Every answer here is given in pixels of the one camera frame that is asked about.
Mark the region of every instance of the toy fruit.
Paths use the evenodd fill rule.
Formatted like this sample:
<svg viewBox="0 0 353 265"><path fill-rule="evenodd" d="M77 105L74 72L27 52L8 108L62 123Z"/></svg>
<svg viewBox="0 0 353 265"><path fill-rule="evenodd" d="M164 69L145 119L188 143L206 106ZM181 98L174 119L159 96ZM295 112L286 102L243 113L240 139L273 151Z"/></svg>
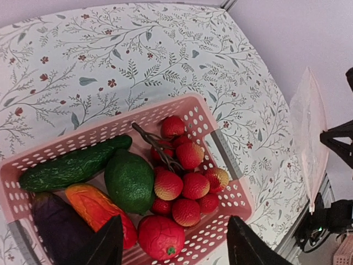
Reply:
<svg viewBox="0 0 353 265"><path fill-rule="evenodd" d="M141 156L119 149L104 171L111 200L126 213L145 214L154 202L154 172Z"/></svg>
<svg viewBox="0 0 353 265"><path fill-rule="evenodd" d="M185 123L178 116L170 116L162 122L161 136L163 138L172 138L183 135L185 132Z"/></svg>
<svg viewBox="0 0 353 265"><path fill-rule="evenodd" d="M175 153L185 169L194 169L198 167L205 155L202 148L193 142L187 142L178 146Z"/></svg>
<svg viewBox="0 0 353 265"><path fill-rule="evenodd" d="M167 169L166 169L165 167L163 167L163 166L155 167L155 168L153 169L154 175L156 176L160 171L163 171L163 170L167 170Z"/></svg>
<svg viewBox="0 0 353 265"><path fill-rule="evenodd" d="M138 243L149 256L158 261L178 255L184 242L184 229L169 218L150 215L138 225Z"/></svg>
<svg viewBox="0 0 353 265"><path fill-rule="evenodd" d="M205 196L210 191L210 182L200 173L188 173L183 178L183 196L196 200Z"/></svg>
<svg viewBox="0 0 353 265"><path fill-rule="evenodd" d="M162 200L174 200L183 190L183 181L171 171L160 171L154 180L154 192Z"/></svg>
<svg viewBox="0 0 353 265"><path fill-rule="evenodd" d="M172 147L171 143L169 143L167 141L159 140L158 142L160 144L162 144L162 145ZM165 153L166 155L169 155L170 157L174 156L174 151L173 150L167 149L167 148L162 148L162 150L163 150L163 153ZM151 157L155 161L161 161L162 160L160 155L159 155L159 153L156 151L156 149L154 147L151 147Z"/></svg>
<svg viewBox="0 0 353 265"><path fill-rule="evenodd" d="M182 135L182 136L176 138L173 141L172 145L174 148L177 148L179 145L182 145L186 142L192 142L192 139L189 139L186 135Z"/></svg>
<svg viewBox="0 0 353 265"><path fill-rule="evenodd" d="M200 210L203 214L210 214L218 207L220 200L216 194L206 194L201 199L197 200Z"/></svg>
<svg viewBox="0 0 353 265"><path fill-rule="evenodd" d="M103 170L117 149L129 149L132 138L128 135L116 136L95 146L79 149L30 167L19 178L22 189L31 192L66 188L84 182Z"/></svg>
<svg viewBox="0 0 353 265"><path fill-rule="evenodd" d="M173 205L172 200L162 200L157 197L154 200L154 203L152 205L152 208L150 208L150 211L154 214L169 215L172 213L172 205Z"/></svg>
<svg viewBox="0 0 353 265"><path fill-rule="evenodd" d="M94 235L77 212L58 195L38 193L32 204L33 221L55 264L62 264Z"/></svg>
<svg viewBox="0 0 353 265"><path fill-rule="evenodd" d="M174 220L181 226L196 225L201 220L199 204L190 199L178 199L172 206Z"/></svg>
<svg viewBox="0 0 353 265"><path fill-rule="evenodd" d="M212 167L204 172L204 176L210 181L210 193L221 192L229 183L229 175L227 171Z"/></svg>
<svg viewBox="0 0 353 265"><path fill-rule="evenodd" d="M102 191L90 184L74 184L65 190L65 195L75 211L97 232L113 216L120 215L124 232L124 249L137 242L137 230L130 218Z"/></svg>

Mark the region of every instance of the basket handle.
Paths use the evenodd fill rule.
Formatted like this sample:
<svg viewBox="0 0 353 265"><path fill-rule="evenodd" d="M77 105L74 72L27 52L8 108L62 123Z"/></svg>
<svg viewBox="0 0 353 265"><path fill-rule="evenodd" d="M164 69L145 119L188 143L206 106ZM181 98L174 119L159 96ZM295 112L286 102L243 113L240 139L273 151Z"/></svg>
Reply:
<svg viewBox="0 0 353 265"><path fill-rule="evenodd" d="M243 172L240 170L240 167L236 161L236 158L233 155L233 151L227 144L227 140L223 135L221 129L214 130L210 133L215 145L220 152L223 161L226 167L229 170L232 180L239 180L243 177Z"/></svg>
<svg viewBox="0 0 353 265"><path fill-rule="evenodd" d="M29 240L28 234L25 228L19 220L8 223L8 228L15 240L16 245L20 249L20 252L27 265L41 265L41 262L32 248L32 244Z"/></svg>

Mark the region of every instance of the lychee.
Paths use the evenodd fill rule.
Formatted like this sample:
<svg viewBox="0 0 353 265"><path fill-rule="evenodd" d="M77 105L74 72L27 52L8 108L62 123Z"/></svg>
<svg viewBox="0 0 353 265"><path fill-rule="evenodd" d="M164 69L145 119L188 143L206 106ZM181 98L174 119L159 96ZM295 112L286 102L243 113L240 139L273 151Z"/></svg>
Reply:
<svg viewBox="0 0 353 265"><path fill-rule="evenodd" d="M183 196L196 200L205 196L210 191L210 182L200 173L188 173L183 178Z"/></svg>
<svg viewBox="0 0 353 265"><path fill-rule="evenodd" d="M194 200L178 199L172 206L172 215L179 225L194 226L201 220L200 206Z"/></svg>
<svg viewBox="0 0 353 265"><path fill-rule="evenodd" d="M172 200L162 200L156 197L150 211L154 214L169 215L172 213Z"/></svg>
<svg viewBox="0 0 353 265"><path fill-rule="evenodd" d="M183 135L185 132L185 123L178 116L170 116L162 122L161 136L163 138L173 138Z"/></svg>
<svg viewBox="0 0 353 265"><path fill-rule="evenodd" d="M194 169L198 167L205 155L202 148L194 142L187 142L178 146L175 153L184 169Z"/></svg>
<svg viewBox="0 0 353 265"><path fill-rule="evenodd" d="M200 211L203 214L210 214L217 209L220 200L216 194L206 194L201 199L197 200L200 206Z"/></svg>
<svg viewBox="0 0 353 265"><path fill-rule="evenodd" d="M177 148L179 145L182 145L186 142L192 142L192 139L189 139L186 135L182 135L182 136L176 138L173 141L172 145L174 148Z"/></svg>
<svg viewBox="0 0 353 265"><path fill-rule="evenodd" d="M174 200L183 190L183 181L171 171L160 171L154 180L154 192L162 200Z"/></svg>
<svg viewBox="0 0 353 265"><path fill-rule="evenodd" d="M163 140L159 140L158 141L159 144L165 146L165 147L170 147L169 148L165 148L165 147L162 147L161 150L163 151L163 153L165 153L166 155L169 155L170 157L173 157L174 155L174 151L172 150L172 145L171 143L167 142L167 141L163 141ZM151 147L151 157L153 160L155 161L161 161L161 157L159 155L159 153L157 152L157 150L154 148L154 147Z"/></svg>
<svg viewBox="0 0 353 265"><path fill-rule="evenodd" d="M204 172L204 176L210 181L210 193L223 191L229 183L229 175L227 171L212 167Z"/></svg>

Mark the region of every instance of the lychee stem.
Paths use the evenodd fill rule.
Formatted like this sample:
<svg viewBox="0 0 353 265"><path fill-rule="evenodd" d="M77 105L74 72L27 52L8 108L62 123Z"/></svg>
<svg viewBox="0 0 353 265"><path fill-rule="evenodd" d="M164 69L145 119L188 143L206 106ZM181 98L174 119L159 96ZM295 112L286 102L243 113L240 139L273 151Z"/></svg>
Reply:
<svg viewBox="0 0 353 265"><path fill-rule="evenodd" d="M152 145L154 147L154 149L156 149L156 151L158 152L159 156L161 157L161 160L163 161L163 163L165 163L168 166L170 171L175 173L175 170L172 167L172 165L175 165L177 168L179 168L182 171L185 170L180 163L178 163L171 156L169 156L169 155L167 155L166 153L163 152L163 149L171 149L171 150L173 150L173 148L170 147L170 146L166 146L166 145L160 144L155 139L155 138L157 138L158 140L164 140L163 138L159 137L156 134L151 134L150 132L144 131L137 123L132 123L131 127L133 129L135 129L141 135L141 137L144 139L145 142L149 143L150 145Z"/></svg>
<svg viewBox="0 0 353 265"><path fill-rule="evenodd" d="M168 248L167 254L168 254L169 256L175 254L175 247L170 247L170 248Z"/></svg>

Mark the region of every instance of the floral pattern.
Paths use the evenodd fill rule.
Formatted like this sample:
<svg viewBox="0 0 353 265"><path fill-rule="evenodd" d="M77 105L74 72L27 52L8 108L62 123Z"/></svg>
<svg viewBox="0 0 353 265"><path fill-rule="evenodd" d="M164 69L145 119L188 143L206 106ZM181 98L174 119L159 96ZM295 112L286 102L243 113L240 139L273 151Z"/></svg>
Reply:
<svg viewBox="0 0 353 265"><path fill-rule="evenodd" d="M0 67L1 159L107 116L199 93L249 183L253 230L276 247L306 203L288 106L223 9L116 4L29 19L0 29ZM0 227L0 259L25 264L7 233ZM208 260L227 264L225 245Z"/></svg>

